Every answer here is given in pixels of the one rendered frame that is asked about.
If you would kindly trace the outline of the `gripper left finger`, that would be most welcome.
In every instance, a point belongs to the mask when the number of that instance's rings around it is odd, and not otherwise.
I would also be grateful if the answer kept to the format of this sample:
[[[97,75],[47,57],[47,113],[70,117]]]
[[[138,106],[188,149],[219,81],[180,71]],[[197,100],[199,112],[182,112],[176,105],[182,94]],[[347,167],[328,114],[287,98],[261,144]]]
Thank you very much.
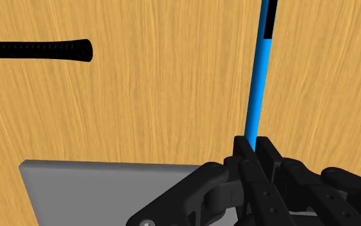
[[[241,212],[235,226],[288,226],[288,210],[244,136],[222,164],[207,162],[135,213],[126,226],[208,226],[226,210]]]

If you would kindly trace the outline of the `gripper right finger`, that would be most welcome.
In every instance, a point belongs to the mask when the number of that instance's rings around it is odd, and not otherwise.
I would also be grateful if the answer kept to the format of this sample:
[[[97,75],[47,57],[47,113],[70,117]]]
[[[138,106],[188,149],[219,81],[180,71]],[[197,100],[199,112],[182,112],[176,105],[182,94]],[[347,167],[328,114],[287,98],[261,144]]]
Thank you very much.
[[[361,226],[361,176],[336,167],[318,175],[282,157],[268,137],[256,139],[255,153],[290,211],[311,207],[325,226]]]

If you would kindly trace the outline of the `blue pen with black clip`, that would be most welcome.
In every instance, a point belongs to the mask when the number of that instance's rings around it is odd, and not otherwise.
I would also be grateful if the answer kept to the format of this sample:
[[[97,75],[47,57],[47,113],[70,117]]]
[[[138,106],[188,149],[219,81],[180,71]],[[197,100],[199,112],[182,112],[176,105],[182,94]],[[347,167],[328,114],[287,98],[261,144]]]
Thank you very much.
[[[262,0],[244,136],[255,149],[278,0]]]

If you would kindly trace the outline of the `grey flat tablet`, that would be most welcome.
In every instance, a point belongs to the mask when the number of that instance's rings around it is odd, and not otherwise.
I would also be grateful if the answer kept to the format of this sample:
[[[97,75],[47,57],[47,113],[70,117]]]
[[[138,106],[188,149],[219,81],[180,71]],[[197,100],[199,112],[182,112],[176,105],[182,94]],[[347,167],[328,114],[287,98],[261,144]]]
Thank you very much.
[[[39,226],[126,226],[196,165],[25,160],[19,171]]]

